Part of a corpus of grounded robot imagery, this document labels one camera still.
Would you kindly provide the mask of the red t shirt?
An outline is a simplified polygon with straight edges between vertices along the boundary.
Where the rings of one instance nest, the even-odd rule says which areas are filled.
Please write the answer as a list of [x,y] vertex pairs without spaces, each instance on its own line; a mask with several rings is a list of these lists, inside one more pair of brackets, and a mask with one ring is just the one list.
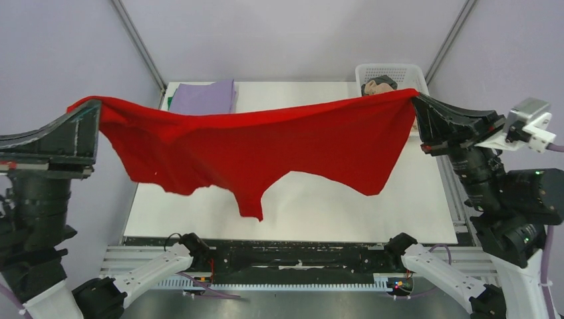
[[408,140],[414,89],[240,114],[189,116],[103,96],[100,131],[132,181],[191,195],[217,186],[242,217],[291,171],[378,195]]

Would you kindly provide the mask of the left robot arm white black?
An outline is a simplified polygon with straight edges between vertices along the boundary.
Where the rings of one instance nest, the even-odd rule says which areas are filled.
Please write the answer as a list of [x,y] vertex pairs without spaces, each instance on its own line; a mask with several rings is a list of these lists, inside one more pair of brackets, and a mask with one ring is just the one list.
[[67,224],[71,181],[92,174],[101,110],[88,99],[42,128],[1,137],[1,172],[12,184],[1,197],[1,274],[32,318],[119,318],[160,281],[209,262],[190,233],[128,274],[67,286],[59,245],[76,235]]

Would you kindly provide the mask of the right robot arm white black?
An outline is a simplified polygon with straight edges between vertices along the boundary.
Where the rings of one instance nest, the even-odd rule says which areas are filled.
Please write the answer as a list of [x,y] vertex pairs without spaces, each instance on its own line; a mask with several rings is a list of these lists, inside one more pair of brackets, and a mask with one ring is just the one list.
[[563,222],[563,171],[506,171],[500,158],[503,151],[524,147],[563,151],[547,129],[549,103],[527,98],[502,116],[424,94],[412,102],[422,151],[448,158],[466,192],[466,205],[476,211],[470,221],[500,285],[464,274],[406,233],[385,245],[385,265],[424,277],[472,318],[558,318],[547,268],[554,228]]

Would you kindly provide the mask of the white plastic basket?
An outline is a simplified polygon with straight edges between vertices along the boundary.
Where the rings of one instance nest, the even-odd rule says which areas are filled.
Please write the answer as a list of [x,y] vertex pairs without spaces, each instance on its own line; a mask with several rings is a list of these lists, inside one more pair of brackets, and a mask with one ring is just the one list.
[[364,63],[355,68],[357,96],[365,96],[364,88],[366,84],[382,76],[395,82],[397,90],[412,88],[419,93],[430,94],[424,73],[415,64]]

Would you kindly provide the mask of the grey t shirt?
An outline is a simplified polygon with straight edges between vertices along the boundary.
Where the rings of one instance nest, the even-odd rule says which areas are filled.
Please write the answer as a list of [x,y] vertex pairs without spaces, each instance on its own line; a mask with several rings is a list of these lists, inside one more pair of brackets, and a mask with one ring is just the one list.
[[[398,88],[398,84],[397,84],[393,79],[391,79],[391,77],[389,77],[389,76],[387,76],[387,75],[382,75],[382,76],[377,76],[377,77],[371,78],[371,79],[368,80],[368,82],[371,81],[371,80],[376,80],[377,83],[380,83],[380,82],[387,82],[387,83],[389,83],[389,85],[391,85],[391,87],[394,88],[394,90],[396,90],[396,89]],[[360,87],[361,96],[365,96],[365,95],[363,94],[363,89],[364,89],[364,85],[365,85],[365,84],[363,84],[363,85]]]

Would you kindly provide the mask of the beige t shirt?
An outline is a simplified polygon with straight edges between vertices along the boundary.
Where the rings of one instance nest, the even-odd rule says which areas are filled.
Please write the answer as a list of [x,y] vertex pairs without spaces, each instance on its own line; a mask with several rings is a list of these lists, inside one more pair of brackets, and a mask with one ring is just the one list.
[[386,92],[393,91],[394,88],[387,82],[377,83],[376,80],[371,80],[364,85],[363,94],[365,96],[372,96],[377,94],[383,94]]

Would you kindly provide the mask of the folded green t shirt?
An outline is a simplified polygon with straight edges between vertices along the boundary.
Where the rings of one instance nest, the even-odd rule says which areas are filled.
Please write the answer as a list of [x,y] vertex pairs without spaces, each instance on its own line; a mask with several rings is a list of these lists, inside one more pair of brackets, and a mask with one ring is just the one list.
[[171,96],[167,97],[167,110],[170,110],[170,107],[172,105],[172,100],[174,99],[174,95],[176,94],[176,92],[173,92]]

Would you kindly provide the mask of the folded purple t shirt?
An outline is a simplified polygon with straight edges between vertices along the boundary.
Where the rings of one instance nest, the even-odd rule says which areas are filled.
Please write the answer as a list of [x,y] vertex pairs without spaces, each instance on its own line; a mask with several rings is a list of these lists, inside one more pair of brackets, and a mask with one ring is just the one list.
[[175,90],[170,112],[204,116],[233,112],[236,98],[234,79],[211,84],[180,84]]

